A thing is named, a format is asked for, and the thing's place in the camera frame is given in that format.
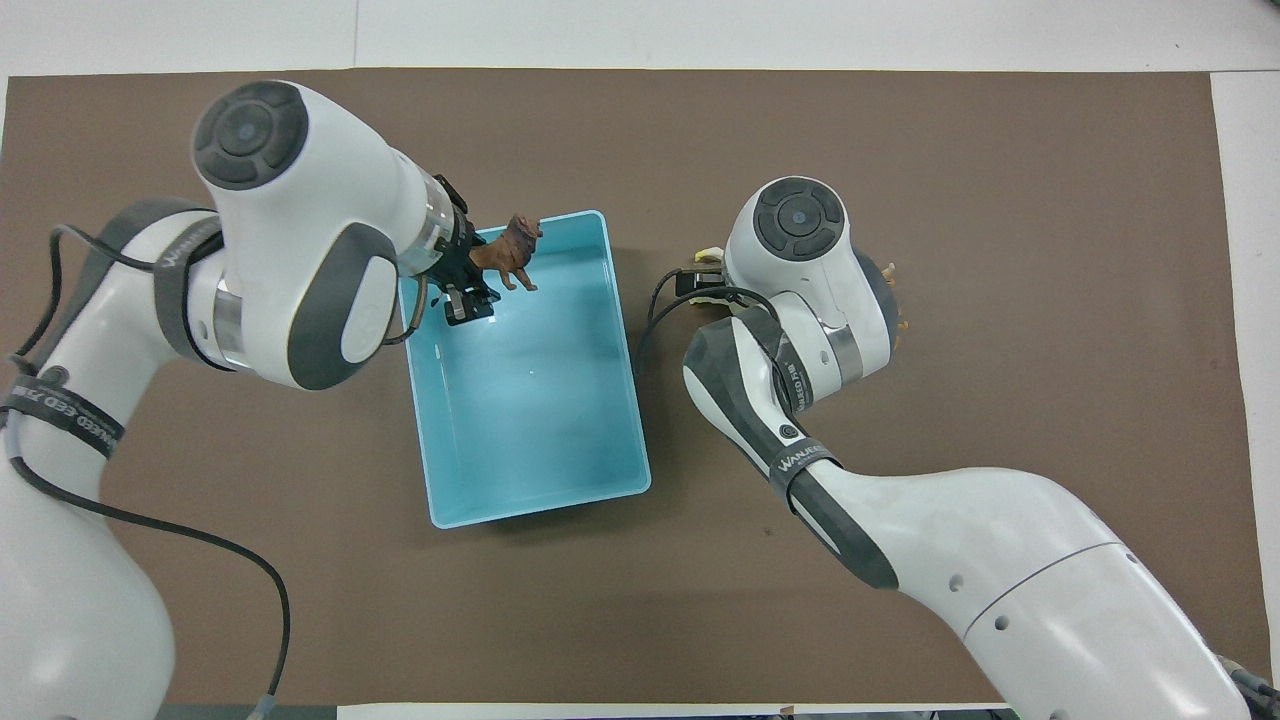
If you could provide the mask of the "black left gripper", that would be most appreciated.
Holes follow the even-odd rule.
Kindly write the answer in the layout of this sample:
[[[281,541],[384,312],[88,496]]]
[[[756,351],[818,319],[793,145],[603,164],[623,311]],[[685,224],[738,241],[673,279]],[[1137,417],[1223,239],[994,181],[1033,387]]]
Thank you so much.
[[[447,233],[435,242],[442,254],[428,270],[430,281],[444,290],[444,318],[448,325],[462,325],[494,314],[500,296],[483,279],[483,270],[470,251],[486,245],[468,219],[468,205],[444,176],[431,176],[444,190],[453,208]]]

